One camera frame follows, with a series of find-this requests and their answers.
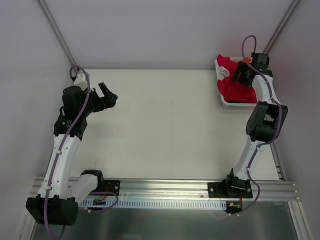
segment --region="white plastic bin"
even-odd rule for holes
[[[241,57],[230,57],[232,61],[240,61]],[[226,70],[223,66],[219,66],[217,60],[214,61],[215,72],[218,80],[222,80],[225,77],[229,76],[229,71]],[[227,102],[224,99],[224,96],[220,93],[220,98],[222,102],[222,107],[224,109],[240,109],[240,110],[253,110],[256,107],[256,103],[237,103],[237,102]]]

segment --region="purple cable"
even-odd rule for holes
[[[85,75],[85,79],[86,79],[86,82],[87,82],[87,91],[86,91],[86,95],[85,95],[85,99],[84,99],[84,103],[83,103],[83,106],[81,107],[78,115],[75,117],[74,121],[72,122],[71,126],[68,128],[68,130],[66,131],[65,135],[63,136],[63,139],[60,143],[60,146],[58,148],[58,152],[61,151],[62,147],[64,146],[64,143],[70,133],[70,131],[72,130],[72,128],[75,126],[75,124],[77,123],[77,121],[79,120],[81,114],[84,112],[85,110],[85,107],[87,106],[87,103],[89,101],[89,96],[90,96],[90,81],[89,81],[89,76],[88,76],[88,73],[79,65],[73,65],[71,68],[70,68],[70,71],[69,71],[69,74],[70,74],[70,77],[72,78],[72,70],[75,69],[75,68],[78,68],[80,69],[84,75]],[[49,200],[49,193],[50,193],[50,187],[51,187],[51,183],[52,183],[52,178],[54,177],[54,172],[55,172],[55,168],[57,166],[57,162],[58,162],[58,159],[59,159],[59,156],[60,154],[57,153],[55,155],[55,159],[54,159],[54,162],[53,162],[53,165],[52,165],[52,168],[51,168],[51,172],[50,172],[50,175],[49,175],[49,179],[48,179],[48,187],[49,189],[46,190],[45,192],[45,198],[44,198],[44,211],[43,211],[43,216],[44,216],[44,224],[45,224],[45,228],[49,234],[49,236],[52,238],[52,239],[55,239],[55,240],[59,240],[61,239],[61,237],[63,236],[64,232],[65,232],[65,229],[66,229],[66,226],[64,225],[62,227],[62,231],[61,231],[61,234],[59,237],[55,237],[51,230],[50,230],[50,227],[49,227],[49,223],[48,223],[48,200]]]
[[[274,102],[274,103],[278,106],[278,109],[279,109],[278,119],[279,119],[279,120],[278,120],[278,122],[277,122],[277,124],[276,124],[275,133],[274,133],[274,136],[272,137],[272,139],[271,139],[270,141],[268,141],[268,142],[264,142],[264,143],[261,143],[261,144],[259,144],[258,146],[256,146],[256,149],[254,150],[254,152],[253,152],[253,154],[252,154],[252,157],[251,157],[251,159],[250,159],[250,161],[249,161],[249,164],[248,164],[246,173],[247,173],[250,181],[251,181],[254,185],[256,185],[256,187],[258,188],[258,193],[257,193],[255,199],[253,200],[253,202],[252,202],[249,206],[247,206],[245,209],[243,209],[241,212],[246,211],[247,209],[249,209],[252,205],[254,205],[254,204],[257,202],[257,200],[258,200],[258,198],[259,198],[259,196],[260,196],[260,191],[261,191],[259,184],[252,179],[252,177],[251,177],[251,175],[250,175],[250,171],[249,171],[248,169],[250,169],[251,164],[252,164],[252,162],[254,161],[254,158],[255,158],[255,156],[257,155],[257,152],[258,152],[259,148],[262,147],[262,146],[264,146],[264,145],[269,145],[269,144],[273,143],[274,140],[277,138],[277,136],[278,136],[278,134],[279,134],[279,131],[280,131],[281,119],[282,119],[282,107],[281,107],[281,104],[280,104],[279,102],[277,102],[277,101],[273,98],[272,88],[271,88],[270,83],[268,82],[268,79],[267,79],[267,78],[265,77],[265,75],[263,75],[259,70],[255,69],[253,66],[251,66],[251,65],[249,64],[249,62],[246,60],[244,48],[245,48],[246,40],[247,40],[248,38],[253,38],[253,39],[254,39],[254,51],[253,51],[253,52],[256,51],[257,38],[256,38],[256,36],[254,36],[254,35],[249,35],[249,36],[247,36],[247,37],[243,40],[243,42],[242,42],[242,46],[241,46],[242,58],[243,58],[244,62],[248,65],[249,68],[251,68],[253,71],[255,71],[256,73],[258,73],[258,74],[264,79],[264,81],[265,81],[265,83],[266,83],[266,85],[267,85],[267,87],[268,87],[268,90],[269,90],[269,95],[270,95],[271,101]]]

